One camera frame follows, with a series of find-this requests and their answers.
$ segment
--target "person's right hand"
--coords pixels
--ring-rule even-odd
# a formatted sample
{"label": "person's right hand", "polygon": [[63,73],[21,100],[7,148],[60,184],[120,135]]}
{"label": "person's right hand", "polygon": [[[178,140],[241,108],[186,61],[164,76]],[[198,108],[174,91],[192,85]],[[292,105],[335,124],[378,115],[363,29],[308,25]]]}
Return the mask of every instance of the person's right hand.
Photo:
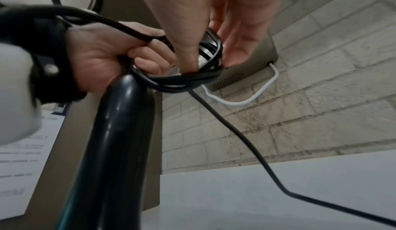
{"label": "person's right hand", "polygon": [[281,0],[145,0],[165,30],[180,72],[198,71],[198,44],[212,28],[225,67],[245,62],[262,40]]}

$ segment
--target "perforated vent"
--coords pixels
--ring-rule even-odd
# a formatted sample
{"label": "perforated vent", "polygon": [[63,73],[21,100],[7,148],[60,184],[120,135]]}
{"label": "perforated vent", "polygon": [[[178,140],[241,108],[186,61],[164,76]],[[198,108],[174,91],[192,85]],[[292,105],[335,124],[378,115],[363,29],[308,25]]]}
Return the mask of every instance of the perforated vent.
{"label": "perforated vent", "polygon": [[213,89],[218,90],[218,89],[222,89],[223,87],[226,87],[228,85],[231,85],[231,84],[239,81],[240,79],[242,79],[243,75],[244,74],[234,74],[233,76],[231,76],[229,78],[226,78],[226,79],[224,79],[224,80],[222,80],[222,81],[220,81],[218,83],[215,83],[213,85]]}

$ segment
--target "white cable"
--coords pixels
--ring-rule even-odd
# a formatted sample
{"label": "white cable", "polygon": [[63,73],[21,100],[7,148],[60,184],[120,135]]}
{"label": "white cable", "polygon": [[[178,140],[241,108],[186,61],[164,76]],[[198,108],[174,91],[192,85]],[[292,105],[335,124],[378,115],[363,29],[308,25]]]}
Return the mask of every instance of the white cable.
{"label": "white cable", "polygon": [[264,92],[264,91],[265,91],[265,90],[266,90],[266,89],[278,78],[279,72],[278,72],[278,70],[276,69],[276,67],[273,66],[272,63],[270,63],[269,66],[270,66],[270,67],[272,68],[272,70],[275,72],[275,75],[274,75],[274,76],[272,77],[272,79],[270,79],[262,88],[260,88],[260,90],[258,90],[257,93],[255,93],[253,96],[251,96],[250,98],[248,98],[248,99],[245,100],[245,101],[240,101],[240,102],[229,102],[229,101],[226,101],[226,100],[222,100],[222,99],[220,99],[219,97],[217,97],[217,96],[215,96],[215,95],[213,95],[213,94],[210,94],[210,93],[208,92],[206,86],[202,85],[202,87],[203,87],[203,89],[205,90],[205,93],[206,93],[207,96],[211,97],[211,98],[214,99],[214,100],[217,100],[218,102],[220,102],[220,103],[222,103],[222,104],[224,104],[224,105],[227,105],[227,106],[235,106],[235,107],[237,107],[237,106],[244,106],[244,105],[249,104],[249,103],[252,102],[253,100],[255,100],[260,94],[262,94],[262,93],[263,93],[263,92]]}

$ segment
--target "white paper sheet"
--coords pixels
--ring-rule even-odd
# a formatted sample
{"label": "white paper sheet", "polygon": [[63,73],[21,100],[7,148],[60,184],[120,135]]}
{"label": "white paper sheet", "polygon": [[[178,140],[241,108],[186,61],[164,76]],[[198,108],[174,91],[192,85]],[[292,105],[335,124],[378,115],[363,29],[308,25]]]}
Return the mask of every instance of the white paper sheet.
{"label": "white paper sheet", "polygon": [[19,216],[32,197],[66,113],[42,111],[41,129],[18,142],[0,146],[0,220]]}

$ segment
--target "brick wall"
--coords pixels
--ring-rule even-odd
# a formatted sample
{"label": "brick wall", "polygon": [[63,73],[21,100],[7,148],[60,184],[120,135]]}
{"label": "brick wall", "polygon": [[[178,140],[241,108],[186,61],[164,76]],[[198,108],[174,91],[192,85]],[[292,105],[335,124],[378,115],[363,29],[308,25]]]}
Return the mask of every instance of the brick wall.
{"label": "brick wall", "polygon": [[[271,28],[280,75],[254,102],[197,90],[269,162],[396,149],[396,0],[320,1],[284,1]],[[245,100],[271,76],[215,94]],[[187,93],[164,99],[163,173],[257,163]]]}

